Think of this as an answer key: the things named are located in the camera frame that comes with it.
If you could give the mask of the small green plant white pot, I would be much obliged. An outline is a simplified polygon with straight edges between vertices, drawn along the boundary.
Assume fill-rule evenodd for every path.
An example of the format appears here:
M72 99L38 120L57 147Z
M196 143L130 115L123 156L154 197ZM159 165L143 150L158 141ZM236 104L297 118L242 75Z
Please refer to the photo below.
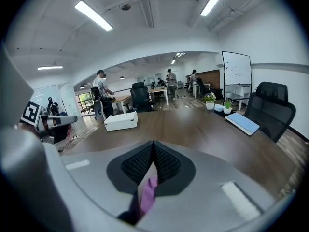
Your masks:
M232 100L231 99L226 99L223 112L226 115L229 115L231 113L231 111L232 111Z

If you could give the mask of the window with dark frame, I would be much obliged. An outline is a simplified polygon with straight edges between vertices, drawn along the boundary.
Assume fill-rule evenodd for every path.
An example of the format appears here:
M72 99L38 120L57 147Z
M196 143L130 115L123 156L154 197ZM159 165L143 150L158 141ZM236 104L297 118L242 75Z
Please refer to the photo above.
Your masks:
M94 100L90 92L75 95L75 98L82 115L93 113Z

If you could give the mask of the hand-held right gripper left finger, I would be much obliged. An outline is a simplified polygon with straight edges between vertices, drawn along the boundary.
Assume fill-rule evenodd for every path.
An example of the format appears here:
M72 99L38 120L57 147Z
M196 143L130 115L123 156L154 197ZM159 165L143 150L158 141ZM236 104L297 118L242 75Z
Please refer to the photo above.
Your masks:
M134 194L118 191L108 178L107 166L114 158L143 144L138 142L103 151L62 155L61 160L82 191L108 214L116 218L140 218L138 191Z

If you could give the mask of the whiteboard on black stand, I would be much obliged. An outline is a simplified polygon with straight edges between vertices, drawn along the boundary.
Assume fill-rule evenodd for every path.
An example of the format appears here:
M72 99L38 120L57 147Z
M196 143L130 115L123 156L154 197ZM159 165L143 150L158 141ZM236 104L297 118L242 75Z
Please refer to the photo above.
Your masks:
M222 51L224 100L238 102L238 110L247 105L252 93L251 60L248 55Z

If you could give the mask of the light blue notebook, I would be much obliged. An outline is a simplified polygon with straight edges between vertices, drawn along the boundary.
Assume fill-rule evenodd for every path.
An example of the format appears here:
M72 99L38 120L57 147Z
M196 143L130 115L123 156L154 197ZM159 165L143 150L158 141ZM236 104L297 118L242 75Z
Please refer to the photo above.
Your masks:
M253 135L260 128L258 124L239 113L227 115L225 119L248 136Z

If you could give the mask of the flat white box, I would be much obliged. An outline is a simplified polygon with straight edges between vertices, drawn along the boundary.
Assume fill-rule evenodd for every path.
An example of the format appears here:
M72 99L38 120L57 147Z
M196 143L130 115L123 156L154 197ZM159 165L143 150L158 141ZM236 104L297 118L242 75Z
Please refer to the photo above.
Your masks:
M121 115L109 116L104 125L107 131L118 131L136 128L138 123L137 112L126 113Z

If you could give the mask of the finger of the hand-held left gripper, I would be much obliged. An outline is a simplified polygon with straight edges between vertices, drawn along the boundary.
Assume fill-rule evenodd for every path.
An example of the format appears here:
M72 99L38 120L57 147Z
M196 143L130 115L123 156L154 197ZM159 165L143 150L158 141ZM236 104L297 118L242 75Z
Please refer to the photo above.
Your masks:
M48 127L55 128L55 127L62 127L65 125L69 125L72 123L77 122L77 116L49 116L48 117Z

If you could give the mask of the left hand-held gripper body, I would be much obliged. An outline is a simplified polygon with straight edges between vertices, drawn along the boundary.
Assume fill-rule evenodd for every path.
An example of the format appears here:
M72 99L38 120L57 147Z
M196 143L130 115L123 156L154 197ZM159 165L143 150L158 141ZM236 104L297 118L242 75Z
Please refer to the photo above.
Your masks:
M42 142L54 143L55 120L42 105L29 101L20 118L20 129L32 132Z

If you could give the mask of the purple flowers in white pot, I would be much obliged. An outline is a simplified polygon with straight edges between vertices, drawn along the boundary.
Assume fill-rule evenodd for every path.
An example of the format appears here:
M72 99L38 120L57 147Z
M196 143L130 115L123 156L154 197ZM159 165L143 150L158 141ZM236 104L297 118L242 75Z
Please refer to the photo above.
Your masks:
M216 96L213 92L207 93L202 98L202 101L205 103L207 110L213 110L215 107Z

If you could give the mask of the wooden desk with white legs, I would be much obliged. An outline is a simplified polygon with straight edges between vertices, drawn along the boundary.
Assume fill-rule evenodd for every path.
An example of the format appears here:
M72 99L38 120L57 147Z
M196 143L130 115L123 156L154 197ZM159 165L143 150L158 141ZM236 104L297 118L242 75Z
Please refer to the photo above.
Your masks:
M158 92L164 92L164 97L165 97L165 101L166 101L166 105L169 106L169 99L168 99L168 92L167 92L167 88L154 88L154 89L150 89L148 91L149 93L149 96L151 98L153 98L154 94L155 93L158 93Z
M118 111L123 112L123 114L129 112L131 102L132 102L131 95L114 97L112 99L112 104L115 105Z

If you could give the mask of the black tray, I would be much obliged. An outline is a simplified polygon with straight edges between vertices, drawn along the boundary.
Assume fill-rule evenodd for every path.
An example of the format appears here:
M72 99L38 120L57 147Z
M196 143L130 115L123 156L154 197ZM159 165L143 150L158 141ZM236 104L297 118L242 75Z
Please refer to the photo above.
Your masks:
M216 111L216 110L214 110L214 113L220 115L221 117L226 117L228 115L234 114L235 112L231 111L229 114L225 114L224 111Z

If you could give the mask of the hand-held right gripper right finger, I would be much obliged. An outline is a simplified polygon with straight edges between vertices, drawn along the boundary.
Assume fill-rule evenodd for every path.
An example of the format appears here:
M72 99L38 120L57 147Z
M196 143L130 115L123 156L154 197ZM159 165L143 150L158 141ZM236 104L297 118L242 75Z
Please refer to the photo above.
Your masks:
M170 143L155 142L173 156L177 173L159 184L152 208L137 223L147 232L231 232L262 216L275 202L254 180L228 162Z

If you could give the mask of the purple cleaning cloth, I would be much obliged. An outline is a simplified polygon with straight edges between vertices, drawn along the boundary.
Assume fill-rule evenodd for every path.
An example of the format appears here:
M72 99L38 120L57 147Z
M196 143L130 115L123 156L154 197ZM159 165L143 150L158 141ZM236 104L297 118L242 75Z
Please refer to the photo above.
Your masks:
M140 210L146 214L152 208L155 203L155 189L158 185L157 175L150 177L142 191Z

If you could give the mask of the black mesh office chair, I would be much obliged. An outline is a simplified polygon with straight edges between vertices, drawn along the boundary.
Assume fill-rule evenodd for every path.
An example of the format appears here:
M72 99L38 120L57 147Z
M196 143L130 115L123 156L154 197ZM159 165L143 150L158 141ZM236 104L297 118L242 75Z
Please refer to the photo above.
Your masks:
M150 104L148 89L143 82L132 84L130 93L134 111L137 113L153 111Z
M288 129L296 114L289 103L286 85L261 82L249 97L245 117L259 125L259 129L277 142Z
M205 95L207 93L207 89L201 78L197 78L197 84L199 86L200 94Z

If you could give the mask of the grey oval hard-shell case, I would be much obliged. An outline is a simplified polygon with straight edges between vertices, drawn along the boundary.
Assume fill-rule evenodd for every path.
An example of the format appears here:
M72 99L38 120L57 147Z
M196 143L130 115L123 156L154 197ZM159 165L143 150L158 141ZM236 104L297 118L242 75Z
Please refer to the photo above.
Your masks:
M95 120L102 119L102 121L105 121L106 116L103 112L103 104L100 100L94 101L94 113L95 113Z

